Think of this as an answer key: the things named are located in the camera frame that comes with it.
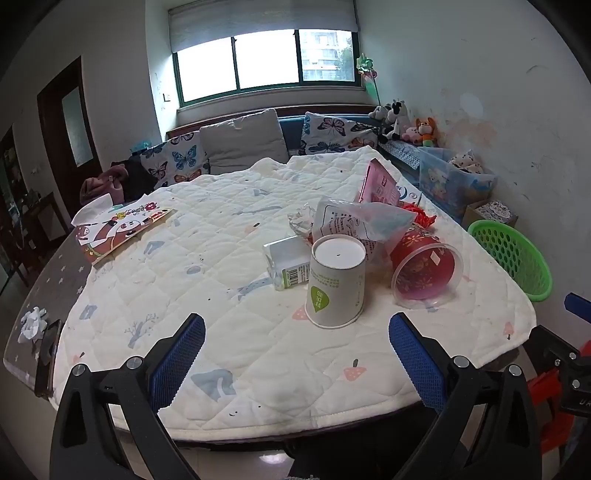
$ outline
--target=floor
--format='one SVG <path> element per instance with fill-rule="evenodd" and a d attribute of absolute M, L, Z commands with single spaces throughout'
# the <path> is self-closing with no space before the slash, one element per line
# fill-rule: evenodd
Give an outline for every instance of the floor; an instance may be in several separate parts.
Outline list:
<path fill-rule="evenodd" d="M 18 276 L 13 276 L 0 296 L 0 351 L 8 339 L 10 329 L 26 298 L 28 289 Z M 525 352 L 515 361 L 524 370 L 526 378 L 535 376 Z M 0 367 L 0 425 L 13 447 L 38 480 L 49 478 L 51 435 L 56 412 L 49 402 L 35 397 L 15 377 Z M 475 407 L 462 442 L 471 444 L 479 424 L 482 409 Z M 151 479 L 131 436 L 121 436 L 122 445 L 134 472 Z M 211 452 L 205 449 L 181 449 L 193 469 L 203 480 L 278 480 L 287 476 L 292 460 L 281 451 L 273 452 Z M 558 452 L 543 457 L 543 478 L 551 479 L 558 470 Z"/>

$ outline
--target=crumpled paper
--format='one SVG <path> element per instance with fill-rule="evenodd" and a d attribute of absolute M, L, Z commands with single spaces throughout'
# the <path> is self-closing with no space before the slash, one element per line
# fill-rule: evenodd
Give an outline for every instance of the crumpled paper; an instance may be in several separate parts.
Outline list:
<path fill-rule="evenodd" d="M 42 317 L 47 313 L 46 309 L 33 308 L 32 312 L 26 312 L 21 318 L 21 334 L 18 336 L 18 343 L 25 343 L 29 340 L 36 342 L 43 337 L 47 328 L 47 322 Z"/>
<path fill-rule="evenodd" d="M 287 219 L 290 221 L 290 228 L 297 236 L 310 241 L 315 216 L 316 210 L 306 203 L 302 208 L 298 208 L 295 213 L 288 213 Z"/>

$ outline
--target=white tissue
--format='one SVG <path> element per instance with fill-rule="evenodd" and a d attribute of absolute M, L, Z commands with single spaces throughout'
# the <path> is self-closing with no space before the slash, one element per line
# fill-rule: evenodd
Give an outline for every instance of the white tissue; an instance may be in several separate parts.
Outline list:
<path fill-rule="evenodd" d="M 18 343 L 25 343 L 29 340 L 35 342 L 43 337 L 47 322 L 41 317 L 46 313 L 46 309 L 40 310 L 39 307 L 33 308 L 32 312 L 26 312 L 21 319 L 22 329 L 21 334 L 18 336 Z"/>
<path fill-rule="evenodd" d="M 78 226 L 85 223 L 92 223 L 93 220 L 109 209 L 113 208 L 113 199 L 109 193 L 105 193 L 102 197 L 98 197 L 90 202 L 88 205 L 78 210 L 72 219 L 72 225 Z"/>

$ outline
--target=green basket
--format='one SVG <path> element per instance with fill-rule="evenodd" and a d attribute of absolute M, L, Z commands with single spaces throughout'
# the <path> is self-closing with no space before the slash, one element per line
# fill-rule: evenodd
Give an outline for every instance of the green basket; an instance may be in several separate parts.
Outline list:
<path fill-rule="evenodd" d="M 514 228 L 494 220 L 478 220 L 468 233 L 515 280 L 531 301 L 543 301 L 552 291 L 552 275 L 540 251 Z"/>

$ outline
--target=windowsill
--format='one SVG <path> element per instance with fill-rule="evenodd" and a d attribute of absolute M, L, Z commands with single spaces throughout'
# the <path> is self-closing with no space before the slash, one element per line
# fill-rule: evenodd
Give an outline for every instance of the windowsill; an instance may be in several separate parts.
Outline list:
<path fill-rule="evenodd" d="M 232 100 L 238 100 L 243 98 L 248 98 L 252 96 L 260 96 L 260 95 L 269 95 L 270 93 L 290 93 L 290 92 L 311 92 L 311 91 L 327 91 L 327 90 L 357 90 L 357 91 L 364 91 L 365 88 L 358 87 L 358 86 L 348 86 L 348 85 L 310 85 L 310 86 L 293 86 L 293 87 L 281 87 L 281 88 L 268 88 L 264 90 L 256 90 L 254 92 L 242 92 L 242 93 L 234 93 L 231 95 L 219 97 L 219 98 L 212 98 L 210 100 L 205 100 L 203 102 L 194 103 L 192 105 L 187 105 L 181 107 L 177 110 L 177 112 L 187 112 L 189 110 L 193 110 L 195 108 L 204 107 L 208 105 L 214 105 L 216 103 L 224 103 Z"/>

